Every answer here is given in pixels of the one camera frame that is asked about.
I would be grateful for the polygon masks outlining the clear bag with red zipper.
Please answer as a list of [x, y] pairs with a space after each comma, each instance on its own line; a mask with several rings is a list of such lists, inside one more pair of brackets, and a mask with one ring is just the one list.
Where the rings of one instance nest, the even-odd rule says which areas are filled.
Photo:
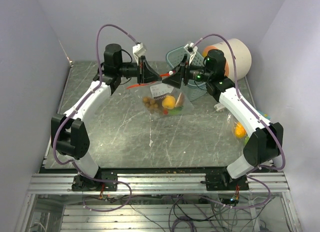
[[190, 114], [194, 110], [193, 104], [181, 89], [160, 81], [133, 84], [126, 89], [133, 94], [136, 105], [151, 115], [177, 116]]

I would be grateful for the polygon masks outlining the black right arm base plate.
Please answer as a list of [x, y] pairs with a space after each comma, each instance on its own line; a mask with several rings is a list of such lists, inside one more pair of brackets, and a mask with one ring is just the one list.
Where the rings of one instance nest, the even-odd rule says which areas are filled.
[[233, 179], [226, 172], [206, 174], [205, 179], [200, 182], [206, 186], [207, 191], [240, 191], [249, 190], [247, 177]]

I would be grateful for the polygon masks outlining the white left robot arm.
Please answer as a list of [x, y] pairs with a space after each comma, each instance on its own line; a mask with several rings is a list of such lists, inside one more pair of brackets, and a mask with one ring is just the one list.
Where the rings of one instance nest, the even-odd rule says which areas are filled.
[[91, 191], [101, 187], [102, 178], [100, 167], [89, 152], [86, 124], [101, 104], [113, 95], [122, 78], [136, 78], [139, 85], [162, 79], [148, 64], [146, 48], [142, 43], [132, 47], [132, 62], [124, 62], [122, 53], [119, 44], [108, 44], [103, 53], [104, 61], [98, 62], [98, 72], [87, 91], [70, 109], [51, 118], [51, 146], [55, 161], [59, 165], [72, 163], [85, 177], [84, 184]]

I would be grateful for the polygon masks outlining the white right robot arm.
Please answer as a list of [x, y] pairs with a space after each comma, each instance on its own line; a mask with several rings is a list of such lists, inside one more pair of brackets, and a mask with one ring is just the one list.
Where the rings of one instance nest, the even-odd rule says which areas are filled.
[[226, 167], [226, 174], [220, 178], [221, 186], [231, 190], [238, 184], [238, 178], [280, 156], [284, 129], [280, 123], [272, 123], [259, 114], [225, 75], [227, 60], [221, 50], [211, 49], [202, 66], [190, 64], [187, 58], [184, 55], [162, 82], [177, 89], [189, 80], [204, 82], [207, 92], [231, 112], [249, 137], [242, 155]]

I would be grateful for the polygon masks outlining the green fake fruit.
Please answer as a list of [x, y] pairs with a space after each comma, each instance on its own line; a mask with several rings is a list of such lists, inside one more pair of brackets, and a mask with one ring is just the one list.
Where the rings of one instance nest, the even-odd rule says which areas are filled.
[[183, 110], [181, 108], [174, 108], [174, 109], [168, 110], [169, 116], [181, 115], [182, 113], [183, 113]]

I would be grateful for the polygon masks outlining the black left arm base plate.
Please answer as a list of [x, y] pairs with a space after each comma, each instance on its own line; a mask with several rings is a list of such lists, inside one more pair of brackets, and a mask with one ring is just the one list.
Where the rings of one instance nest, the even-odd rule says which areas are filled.
[[93, 192], [102, 189], [107, 192], [115, 192], [117, 190], [118, 176], [113, 172], [107, 172], [99, 168], [94, 178], [99, 181], [89, 179], [81, 174], [76, 175], [73, 178], [71, 190], [73, 192]]

